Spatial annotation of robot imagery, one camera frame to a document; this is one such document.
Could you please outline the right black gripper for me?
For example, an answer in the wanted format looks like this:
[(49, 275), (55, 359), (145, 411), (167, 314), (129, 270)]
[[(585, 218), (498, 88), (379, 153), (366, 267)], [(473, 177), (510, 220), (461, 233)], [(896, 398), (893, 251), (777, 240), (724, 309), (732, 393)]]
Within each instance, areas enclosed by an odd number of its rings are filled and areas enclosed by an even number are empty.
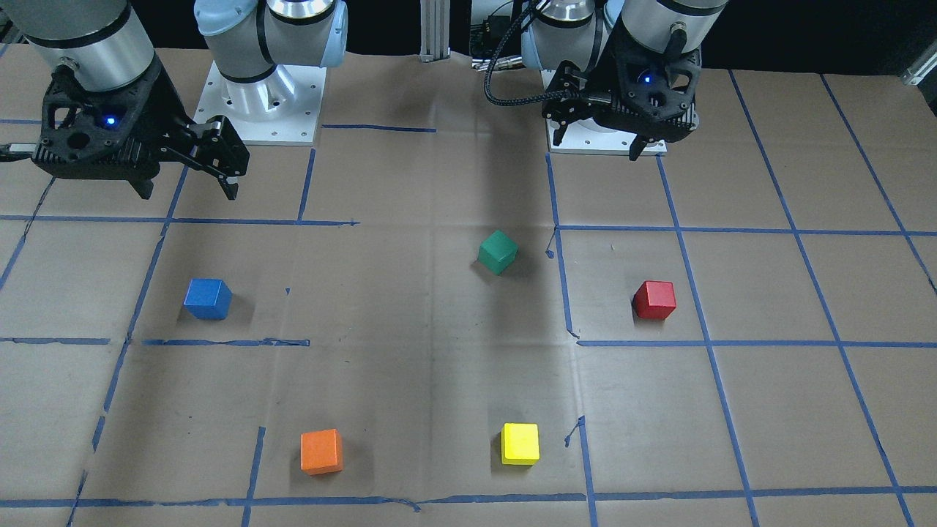
[(213, 176), (228, 200), (247, 174), (249, 151), (227, 116), (192, 123), (160, 57), (137, 80), (90, 92), (66, 64), (51, 73), (42, 100), (34, 164), (56, 178), (127, 181), (150, 200), (160, 161)]

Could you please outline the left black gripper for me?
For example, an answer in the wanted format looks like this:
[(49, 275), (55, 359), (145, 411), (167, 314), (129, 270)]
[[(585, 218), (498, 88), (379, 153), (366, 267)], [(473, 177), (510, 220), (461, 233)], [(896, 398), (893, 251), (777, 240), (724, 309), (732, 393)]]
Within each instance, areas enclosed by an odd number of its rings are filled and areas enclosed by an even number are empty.
[(686, 13), (619, 13), (591, 73), (560, 62), (548, 84), (558, 99), (542, 104), (560, 146), (569, 124), (592, 118), (601, 127), (635, 133), (629, 160), (652, 141), (681, 141), (699, 126), (695, 90), (701, 74), (703, 18)]

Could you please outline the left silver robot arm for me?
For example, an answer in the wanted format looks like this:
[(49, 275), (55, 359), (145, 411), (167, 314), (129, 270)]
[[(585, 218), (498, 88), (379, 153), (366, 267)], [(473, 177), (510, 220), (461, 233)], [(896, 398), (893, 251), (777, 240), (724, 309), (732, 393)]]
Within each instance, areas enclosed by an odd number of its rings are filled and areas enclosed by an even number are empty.
[(724, 1), (535, 1), (520, 56), (539, 70), (550, 149), (665, 153), (699, 125), (701, 44)]

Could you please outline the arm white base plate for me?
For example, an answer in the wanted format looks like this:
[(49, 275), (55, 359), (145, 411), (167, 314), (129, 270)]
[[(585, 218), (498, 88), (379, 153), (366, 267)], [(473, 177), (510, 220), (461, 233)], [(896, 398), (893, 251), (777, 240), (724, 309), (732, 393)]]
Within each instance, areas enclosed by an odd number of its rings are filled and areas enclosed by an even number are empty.
[(553, 145), (553, 133), (559, 124), (545, 119), (546, 137), (551, 153), (554, 154), (618, 154), (628, 157), (636, 134), (629, 131), (606, 129), (593, 119), (568, 124), (559, 146)]
[(279, 64), (267, 79), (234, 83), (213, 63), (193, 119), (227, 116), (247, 146), (312, 146), (328, 71)]

